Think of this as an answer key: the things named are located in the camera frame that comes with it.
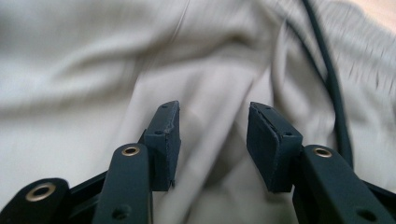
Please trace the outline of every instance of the brass rivet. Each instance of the brass rivet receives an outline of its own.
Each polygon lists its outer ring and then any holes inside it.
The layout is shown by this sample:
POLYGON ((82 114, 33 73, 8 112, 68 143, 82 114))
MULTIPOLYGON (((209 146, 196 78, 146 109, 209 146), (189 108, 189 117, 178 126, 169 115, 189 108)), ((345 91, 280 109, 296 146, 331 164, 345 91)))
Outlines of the brass rivet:
POLYGON ((122 151, 124 156, 134 156, 139 153, 140 149, 138 147, 127 147, 122 151))
POLYGON ((29 202, 38 202, 49 197, 56 189, 56 186, 50 182, 37 185, 26 194, 26 200, 29 202))
POLYGON ((323 158, 330 158, 332 156, 332 153, 324 148, 316 147, 314 148, 314 153, 317 156, 323 157, 323 158))

